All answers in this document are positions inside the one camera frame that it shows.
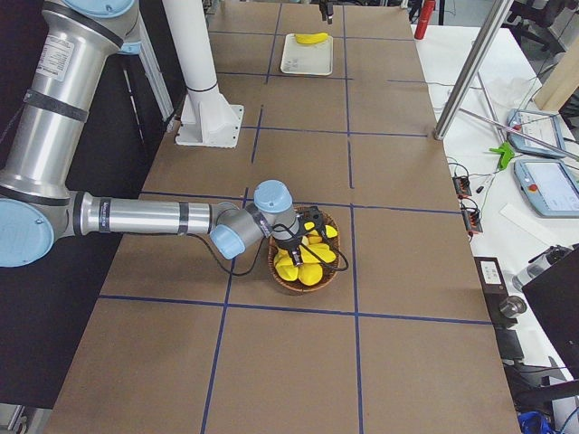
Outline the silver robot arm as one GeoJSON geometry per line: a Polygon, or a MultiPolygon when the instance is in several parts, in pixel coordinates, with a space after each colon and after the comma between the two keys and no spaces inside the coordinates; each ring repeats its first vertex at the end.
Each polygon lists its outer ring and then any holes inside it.
{"type": "Polygon", "coordinates": [[[273,239],[296,264],[317,210],[297,212],[286,185],[260,183],[251,204],[157,202],[95,197],[66,187],[72,159],[108,57],[137,40],[135,1],[47,1],[49,26],[33,83],[24,95],[12,149],[1,172],[1,264],[22,267],[59,239],[91,232],[206,233],[227,259],[273,239]]]}

